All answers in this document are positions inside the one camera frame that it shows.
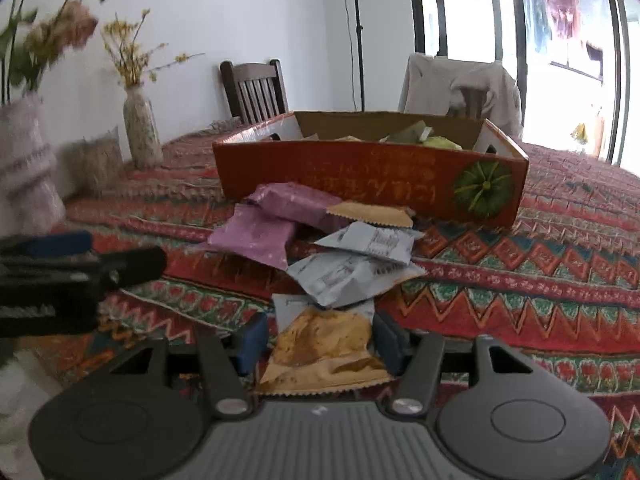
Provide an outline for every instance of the ribbed gray panel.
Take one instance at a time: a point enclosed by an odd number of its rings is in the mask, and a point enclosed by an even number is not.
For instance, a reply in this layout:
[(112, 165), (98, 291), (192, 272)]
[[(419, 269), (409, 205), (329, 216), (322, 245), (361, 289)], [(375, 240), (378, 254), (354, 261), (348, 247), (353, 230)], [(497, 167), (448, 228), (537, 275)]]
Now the ribbed gray panel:
[(470, 480), (419, 424), (372, 402), (267, 402), (259, 416), (219, 424), (167, 480)]

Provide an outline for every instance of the vase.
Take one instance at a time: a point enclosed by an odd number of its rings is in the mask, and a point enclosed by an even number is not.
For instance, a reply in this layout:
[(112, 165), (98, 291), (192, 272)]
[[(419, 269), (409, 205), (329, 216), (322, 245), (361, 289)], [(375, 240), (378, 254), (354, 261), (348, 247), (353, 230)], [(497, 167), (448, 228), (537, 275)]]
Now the vase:
[(40, 98), (30, 93), (0, 108), (0, 190), (20, 234), (47, 234), (65, 217), (51, 178), (55, 166), (40, 121)]
[(148, 168), (162, 162), (162, 146), (158, 139), (156, 118), (151, 101), (142, 86), (127, 88), (127, 100), (122, 107), (131, 158), (136, 168)]

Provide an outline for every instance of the red cardboard box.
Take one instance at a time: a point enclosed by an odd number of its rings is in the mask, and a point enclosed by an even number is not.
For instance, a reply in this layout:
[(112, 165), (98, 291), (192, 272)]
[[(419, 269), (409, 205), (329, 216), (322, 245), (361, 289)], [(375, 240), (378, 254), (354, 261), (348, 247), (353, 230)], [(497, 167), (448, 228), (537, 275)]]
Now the red cardboard box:
[[(464, 151), (379, 142), (420, 120)], [(364, 142), (336, 140), (346, 136)], [(489, 121), (396, 112), (290, 112), (217, 140), (213, 151), (232, 200), (258, 184), (298, 182), (489, 227), (511, 227), (529, 170), (526, 153)]]

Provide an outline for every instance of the chair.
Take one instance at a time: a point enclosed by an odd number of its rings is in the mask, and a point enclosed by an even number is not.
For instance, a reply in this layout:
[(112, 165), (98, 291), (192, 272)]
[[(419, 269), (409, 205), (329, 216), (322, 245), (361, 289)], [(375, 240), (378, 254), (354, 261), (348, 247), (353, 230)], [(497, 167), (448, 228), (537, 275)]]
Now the chair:
[(223, 61), (220, 73), (231, 115), (242, 118), (244, 124), (260, 123), (289, 111), (279, 60), (235, 66)]

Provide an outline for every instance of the green pumpkin picture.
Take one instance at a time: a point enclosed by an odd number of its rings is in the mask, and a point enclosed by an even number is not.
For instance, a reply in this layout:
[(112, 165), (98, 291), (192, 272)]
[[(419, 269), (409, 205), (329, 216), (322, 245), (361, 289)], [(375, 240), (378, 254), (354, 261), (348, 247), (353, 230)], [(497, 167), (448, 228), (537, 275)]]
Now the green pumpkin picture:
[(478, 218), (497, 215), (512, 195), (511, 170), (498, 160), (478, 160), (470, 164), (454, 184), (456, 204)]

